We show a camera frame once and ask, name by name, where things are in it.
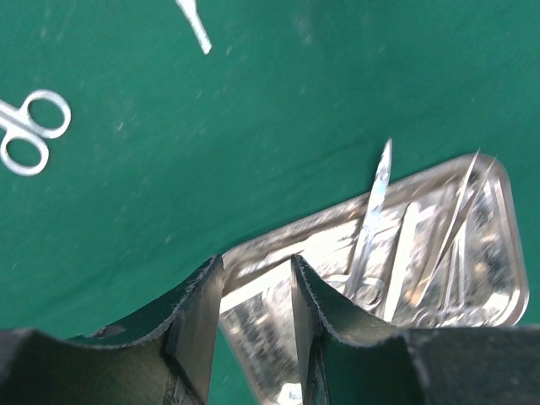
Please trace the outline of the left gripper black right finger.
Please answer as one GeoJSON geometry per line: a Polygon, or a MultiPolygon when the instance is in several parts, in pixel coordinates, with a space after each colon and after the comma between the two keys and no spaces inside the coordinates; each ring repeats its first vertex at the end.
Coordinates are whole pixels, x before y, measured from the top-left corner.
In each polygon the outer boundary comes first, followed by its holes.
{"type": "Polygon", "coordinates": [[[304,403],[538,403],[538,327],[395,327],[290,264],[304,403]]]}

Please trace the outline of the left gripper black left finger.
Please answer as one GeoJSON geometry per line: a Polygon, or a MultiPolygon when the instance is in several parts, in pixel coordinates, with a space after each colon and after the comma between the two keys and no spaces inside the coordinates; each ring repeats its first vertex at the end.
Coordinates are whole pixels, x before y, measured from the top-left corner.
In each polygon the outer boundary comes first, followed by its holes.
{"type": "Polygon", "coordinates": [[[221,256],[89,336],[1,332],[3,404],[205,404],[224,283],[221,256]]]}

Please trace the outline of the steel instrument tray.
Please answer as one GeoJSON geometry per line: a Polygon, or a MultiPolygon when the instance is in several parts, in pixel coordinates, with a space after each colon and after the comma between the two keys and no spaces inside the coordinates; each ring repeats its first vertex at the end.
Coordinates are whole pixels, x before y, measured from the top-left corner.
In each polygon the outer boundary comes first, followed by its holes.
{"type": "MultiPolygon", "coordinates": [[[[416,202],[421,208],[435,208],[435,213],[416,229],[412,260],[395,318],[401,322],[399,327],[427,327],[414,321],[419,308],[411,305],[411,295],[472,156],[448,160],[388,187],[365,272],[367,277],[381,278],[385,288],[381,303],[368,310],[370,314],[382,319],[402,218],[408,204],[416,202]]],[[[479,154],[467,193],[472,193],[489,166],[489,180],[472,213],[468,231],[467,303],[474,305],[476,311],[459,325],[440,327],[512,326],[521,319],[528,304],[527,272],[504,166],[479,154]]],[[[219,323],[259,403],[301,401],[290,288],[291,256],[301,255],[326,283],[343,290],[340,279],[335,283],[331,276],[348,277],[367,202],[367,195],[341,202],[225,253],[226,279],[219,323]]],[[[438,304],[440,280],[437,277],[433,282],[423,307],[438,304]]],[[[355,298],[362,303],[376,296],[373,287],[362,286],[355,298]]]]}

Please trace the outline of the pointed steel tweezers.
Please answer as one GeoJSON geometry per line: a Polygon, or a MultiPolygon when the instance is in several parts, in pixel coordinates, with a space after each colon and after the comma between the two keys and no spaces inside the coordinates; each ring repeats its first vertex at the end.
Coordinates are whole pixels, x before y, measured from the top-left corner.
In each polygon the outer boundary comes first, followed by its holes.
{"type": "Polygon", "coordinates": [[[466,203],[464,203],[464,200],[467,194],[467,184],[478,155],[479,152],[477,151],[472,156],[471,162],[456,190],[456,196],[452,200],[449,212],[443,216],[442,224],[437,229],[438,233],[433,241],[430,256],[411,295],[411,304],[414,308],[419,307],[421,304],[428,287],[433,281],[437,267],[440,265],[445,253],[451,246],[451,242],[455,239],[457,232],[467,218],[467,210],[473,204],[473,197],[470,197],[466,203]]]}

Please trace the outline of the dark green surgical cloth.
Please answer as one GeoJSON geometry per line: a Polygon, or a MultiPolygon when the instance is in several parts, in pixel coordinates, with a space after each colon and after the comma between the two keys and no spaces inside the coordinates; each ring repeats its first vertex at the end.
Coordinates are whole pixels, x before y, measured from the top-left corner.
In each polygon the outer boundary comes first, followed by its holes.
{"type": "MultiPolygon", "coordinates": [[[[210,257],[369,197],[389,138],[388,187],[477,151],[504,166],[529,300],[482,327],[539,329],[538,2],[197,11],[208,55],[176,1],[2,2],[1,99],[48,89],[72,120],[40,174],[1,171],[1,332],[89,336],[210,257]]],[[[261,404],[220,323],[205,404],[261,404]]]]}

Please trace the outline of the steel surgical scissors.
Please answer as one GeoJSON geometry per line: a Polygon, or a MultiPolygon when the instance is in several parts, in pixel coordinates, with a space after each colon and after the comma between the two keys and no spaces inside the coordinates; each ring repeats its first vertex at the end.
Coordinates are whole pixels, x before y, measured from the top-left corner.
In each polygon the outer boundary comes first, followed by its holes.
{"type": "Polygon", "coordinates": [[[1,140],[1,161],[18,176],[36,176],[46,167],[50,152],[46,139],[61,137],[68,129],[72,120],[69,104],[58,93],[48,89],[38,89],[31,92],[20,107],[10,105],[1,100],[1,128],[5,134],[1,140]],[[37,100],[51,102],[63,116],[60,127],[48,128],[38,124],[30,114],[30,104],[37,100]],[[34,146],[40,156],[36,165],[23,165],[11,157],[8,144],[14,140],[21,140],[34,146]]]}

